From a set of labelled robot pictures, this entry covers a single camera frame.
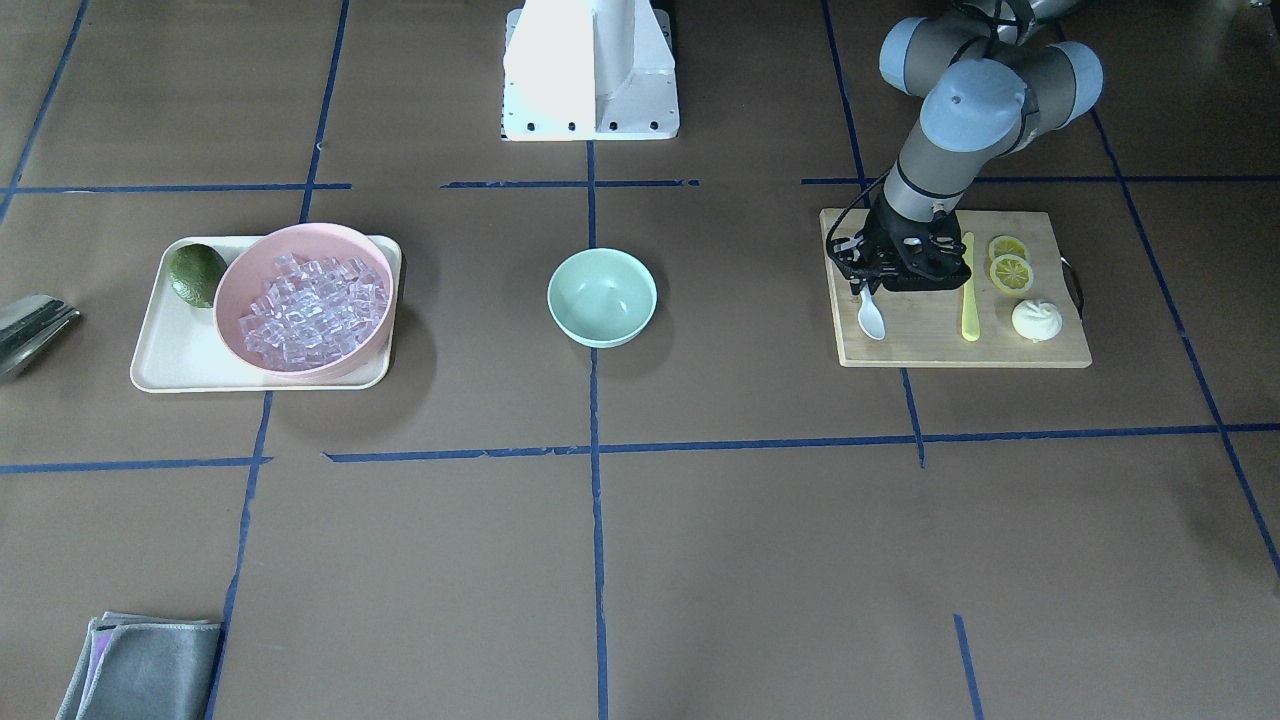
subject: lemon slice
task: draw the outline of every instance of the lemon slice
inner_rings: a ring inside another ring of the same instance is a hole
[[[997,255],[991,261],[991,272],[988,274],[991,275],[991,282],[1001,292],[1007,292],[1009,295],[1027,292],[1032,287],[1032,282],[1036,281],[1036,273],[1032,272],[1030,263],[1012,254]]]
[[[987,243],[987,260],[995,260],[1001,255],[1018,255],[1027,261],[1032,259],[1027,245],[1011,234],[996,236]]]

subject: brown floor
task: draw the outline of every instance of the brown floor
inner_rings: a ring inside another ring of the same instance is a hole
[[[961,206],[1051,215],[1093,366],[908,373],[837,365],[817,223],[945,3],[677,3],[680,137],[594,147],[498,140],[517,5],[0,0],[0,304],[84,313],[0,387],[0,717],[104,610],[224,606],[219,719],[1280,714],[1266,9],[1064,23],[1097,117]],[[300,218],[403,247],[388,377],[134,389],[160,252]],[[662,297],[598,354],[543,300],[590,242]]]

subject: wooden cutting board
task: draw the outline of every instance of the wooden cutting board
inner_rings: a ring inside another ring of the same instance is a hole
[[[852,237],[867,219],[867,210],[851,210],[836,231]],[[873,341],[858,327],[861,301],[854,297],[836,265],[827,258],[824,241],[840,209],[820,213],[819,250],[827,268],[831,314],[836,325],[836,350],[846,368],[1088,368],[1093,361],[1084,325],[1071,302],[1062,277],[1061,254],[1048,215],[957,210],[960,228],[974,234],[974,290],[982,337],[960,337],[961,290],[941,292],[876,292],[876,306],[884,315],[886,337]],[[1034,283],[1025,295],[1006,295],[987,275],[987,243],[998,234],[1011,234],[1027,245]],[[1032,342],[1014,331],[1014,306],[1021,300],[1048,300],[1062,311],[1062,332],[1053,340]]]

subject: folded cloth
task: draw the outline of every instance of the folded cloth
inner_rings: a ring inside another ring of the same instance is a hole
[[[106,612],[84,633],[56,720],[198,720],[221,625]]]

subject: yellow knife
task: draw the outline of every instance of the yellow knife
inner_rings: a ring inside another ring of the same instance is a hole
[[[978,299],[975,297],[973,279],[978,275],[978,268],[973,265],[973,233],[964,233],[964,263],[973,273],[964,283],[964,301],[960,306],[960,337],[969,342],[975,342],[982,336],[982,327],[978,324]]]

